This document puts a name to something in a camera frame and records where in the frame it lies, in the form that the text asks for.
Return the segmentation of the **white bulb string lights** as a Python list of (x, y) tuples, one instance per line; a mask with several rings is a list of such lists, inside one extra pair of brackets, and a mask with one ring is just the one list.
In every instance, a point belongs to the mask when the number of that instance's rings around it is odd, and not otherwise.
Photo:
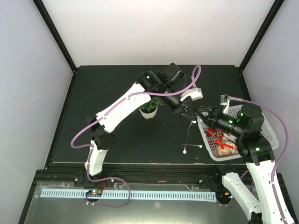
[(187, 129), (187, 135), (186, 135), (186, 140), (185, 140), (185, 144), (184, 144), (184, 149), (183, 149), (183, 154), (187, 153), (186, 147), (187, 146), (195, 146), (195, 147), (199, 147), (199, 148), (203, 148), (203, 145), (194, 145), (194, 144), (188, 144), (188, 141), (191, 140), (191, 136), (190, 136), (190, 128), (193, 124), (196, 124), (197, 121), (195, 120), (191, 120), (188, 129)]

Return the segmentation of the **small green christmas tree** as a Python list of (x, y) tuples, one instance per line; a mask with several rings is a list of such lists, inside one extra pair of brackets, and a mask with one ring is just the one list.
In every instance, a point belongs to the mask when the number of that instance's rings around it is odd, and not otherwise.
[(154, 118), (159, 105), (164, 105), (161, 97), (153, 97), (149, 102), (141, 105), (134, 110), (134, 113), (140, 112), (141, 116), (145, 119)]

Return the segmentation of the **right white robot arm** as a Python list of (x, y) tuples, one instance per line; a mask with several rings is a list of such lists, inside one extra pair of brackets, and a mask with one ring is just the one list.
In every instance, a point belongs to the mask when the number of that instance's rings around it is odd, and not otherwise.
[(257, 196), (254, 196), (230, 167), (220, 167), (212, 181), (225, 187), (238, 202), (250, 224), (293, 224), (278, 182), (275, 156), (269, 141), (262, 135), (264, 116), (261, 107), (245, 103), (237, 118), (225, 114), (220, 107), (195, 109), (204, 124), (235, 137), (237, 151), (251, 174)]

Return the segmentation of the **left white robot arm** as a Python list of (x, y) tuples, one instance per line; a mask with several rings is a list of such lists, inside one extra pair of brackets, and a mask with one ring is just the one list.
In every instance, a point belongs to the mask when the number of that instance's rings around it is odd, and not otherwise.
[(151, 103), (155, 97), (171, 108), (171, 115), (196, 120), (196, 116), (187, 114), (191, 107), (186, 101), (203, 98), (201, 89), (196, 86), (200, 74), (201, 66), (196, 65), (192, 71), (191, 83), (182, 90), (175, 91), (174, 85), (185, 75), (176, 64), (171, 63), (159, 72), (143, 72), (123, 96), (97, 113), (90, 123), (92, 139), (90, 154), (85, 162), (87, 172), (84, 181), (89, 186), (96, 186), (100, 182), (105, 156), (116, 141), (113, 131), (134, 110)]

